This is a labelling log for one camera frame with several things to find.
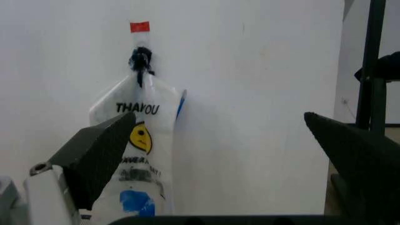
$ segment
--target black hook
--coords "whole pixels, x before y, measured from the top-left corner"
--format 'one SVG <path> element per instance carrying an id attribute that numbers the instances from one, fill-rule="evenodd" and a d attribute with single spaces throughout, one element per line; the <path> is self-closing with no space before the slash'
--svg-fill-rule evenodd
<path id="1" fill-rule="evenodd" d="M 142 87 L 143 73 L 145 70 L 149 74 L 154 75 L 154 71 L 151 70 L 151 51 L 146 47 L 138 47 L 134 49 L 131 58 L 129 59 L 129 66 L 133 71 L 138 73 L 138 84 Z"/>

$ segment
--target white surface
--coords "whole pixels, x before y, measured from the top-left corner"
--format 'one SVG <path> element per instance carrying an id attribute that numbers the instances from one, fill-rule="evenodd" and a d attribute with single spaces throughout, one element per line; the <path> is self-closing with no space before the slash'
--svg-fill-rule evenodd
<path id="1" fill-rule="evenodd" d="M 80 217 L 64 185 L 60 166 L 28 177 L 24 182 L 30 225 L 78 225 Z"/>
<path id="2" fill-rule="evenodd" d="M 368 11 L 370 1 L 355 0 L 343 22 L 341 51 L 339 57 L 339 73 L 336 89 L 334 118 L 343 122 L 355 122 L 350 113 L 357 113 L 358 91 L 360 83 L 354 73 L 363 64 L 365 35 L 367 33 Z M 379 56 L 400 51 L 400 1 L 386 0 L 385 19 Z M 400 123 L 400 82 L 387 85 L 386 123 Z M 348 107 L 342 104 L 348 101 Z"/>
<path id="3" fill-rule="evenodd" d="M 0 171 L 20 187 L 125 77 L 128 20 L 150 20 L 156 74 L 188 89 L 173 169 L 181 214 L 323 212 L 341 0 L 0 3 Z"/>

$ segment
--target black metal frame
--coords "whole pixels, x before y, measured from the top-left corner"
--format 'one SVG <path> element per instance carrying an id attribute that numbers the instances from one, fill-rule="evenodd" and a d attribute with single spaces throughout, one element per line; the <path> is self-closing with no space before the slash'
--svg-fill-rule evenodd
<path id="1" fill-rule="evenodd" d="M 356 125 L 385 133 L 386 81 L 376 77 L 386 0 L 371 0 L 365 39 L 362 77 L 358 95 Z"/>
<path id="2" fill-rule="evenodd" d="M 386 127 L 386 80 L 376 76 L 385 4 L 386 0 L 370 2 L 356 117 L 358 128 L 370 130 L 377 135 L 384 135 Z M 338 174 L 333 174 L 331 180 L 349 216 L 368 218 L 373 214 L 365 205 L 357 187 L 350 187 Z"/>

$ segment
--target blue print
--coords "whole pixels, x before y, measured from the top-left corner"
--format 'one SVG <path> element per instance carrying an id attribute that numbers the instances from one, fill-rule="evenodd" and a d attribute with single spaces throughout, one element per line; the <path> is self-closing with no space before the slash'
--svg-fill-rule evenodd
<path id="1" fill-rule="evenodd" d="M 156 212 L 154 201 L 146 192 L 125 190 L 119 194 L 125 212 L 138 212 L 140 217 L 153 217 Z"/>

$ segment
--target smiley face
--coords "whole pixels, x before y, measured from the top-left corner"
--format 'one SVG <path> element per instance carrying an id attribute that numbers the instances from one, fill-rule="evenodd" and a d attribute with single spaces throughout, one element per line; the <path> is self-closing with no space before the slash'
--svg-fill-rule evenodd
<path id="1" fill-rule="evenodd" d="M 129 142 L 136 148 L 149 154 L 153 145 L 150 133 L 148 132 L 144 122 L 137 123 L 131 135 L 129 136 Z"/>

